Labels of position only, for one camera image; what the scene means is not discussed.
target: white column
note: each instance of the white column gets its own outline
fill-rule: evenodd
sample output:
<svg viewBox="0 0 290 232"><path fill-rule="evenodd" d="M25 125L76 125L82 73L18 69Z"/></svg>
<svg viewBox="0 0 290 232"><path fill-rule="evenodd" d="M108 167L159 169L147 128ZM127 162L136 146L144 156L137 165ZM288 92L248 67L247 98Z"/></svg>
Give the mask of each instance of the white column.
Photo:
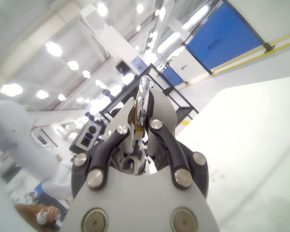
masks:
<svg viewBox="0 0 290 232"><path fill-rule="evenodd" d="M137 74L140 72L131 64L136 57L141 57L130 43L126 41L112 26L108 26L97 9L87 5L80 11L84 22L92 30L93 36L118 61L123 60Z"/></svg>

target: white controller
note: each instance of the white controller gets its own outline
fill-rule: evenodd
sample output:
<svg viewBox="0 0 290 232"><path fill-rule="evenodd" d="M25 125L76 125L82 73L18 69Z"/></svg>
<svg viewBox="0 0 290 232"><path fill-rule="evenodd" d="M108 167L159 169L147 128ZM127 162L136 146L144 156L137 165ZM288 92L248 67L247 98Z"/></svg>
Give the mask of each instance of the white controller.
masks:
<svg viewBox="0 0 290 232"><path fill-rule="evenodd" d="M55 220L59 220L60 218L61 218L61 215L57 214L55 217ZM36 220L39 224L44 225L47 220L47 212L43 212L42 215L41 215L41 212L39 212L38 215L36 216Z"/></svg>

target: human hand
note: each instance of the human hand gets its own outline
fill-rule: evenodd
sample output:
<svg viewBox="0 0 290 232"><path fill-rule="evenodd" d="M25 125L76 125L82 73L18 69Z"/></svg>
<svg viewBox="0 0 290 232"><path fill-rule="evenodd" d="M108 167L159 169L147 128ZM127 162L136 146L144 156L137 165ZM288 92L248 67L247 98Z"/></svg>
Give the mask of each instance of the human hand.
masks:
<svg viewBox="0 0 290 232"><path fill-rule="evenodd" d="M42 208L40 211L41 217L43 217L43 213L45 213L45 212L47 213L46 220L49 222L53 222L56 215L60 214L60 210L54 206Z"/></svg>

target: blue panel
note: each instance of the blue panel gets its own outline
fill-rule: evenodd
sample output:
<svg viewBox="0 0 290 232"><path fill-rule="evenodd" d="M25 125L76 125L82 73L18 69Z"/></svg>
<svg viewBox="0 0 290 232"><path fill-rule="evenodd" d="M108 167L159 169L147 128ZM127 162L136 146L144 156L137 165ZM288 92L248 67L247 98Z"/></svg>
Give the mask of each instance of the blue panel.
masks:
<svg viewBox="0 0 290 232"><path fill-rule="evenodd" d="M173 86L184 82L170 66L165 68L162 74L168 79L169 82L172 83Z"/></svg>
<svg viewBox="0 0 290 232"><path fill-rule="evenodd" d="M257 37L223 3L187 47L207 69L212 69L260 45Z"/></svg>

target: white table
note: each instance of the white table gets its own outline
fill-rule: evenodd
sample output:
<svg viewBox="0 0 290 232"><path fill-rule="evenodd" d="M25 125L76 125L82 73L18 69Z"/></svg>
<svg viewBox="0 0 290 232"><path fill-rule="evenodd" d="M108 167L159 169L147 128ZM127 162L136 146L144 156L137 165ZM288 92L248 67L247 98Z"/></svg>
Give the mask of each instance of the white table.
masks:
<svg viewBox="0 0 290 232"><path fill-rule="evenodd" d="M290 78L221 91L177 140L208 160L221 231L290 231Z"/></svg>

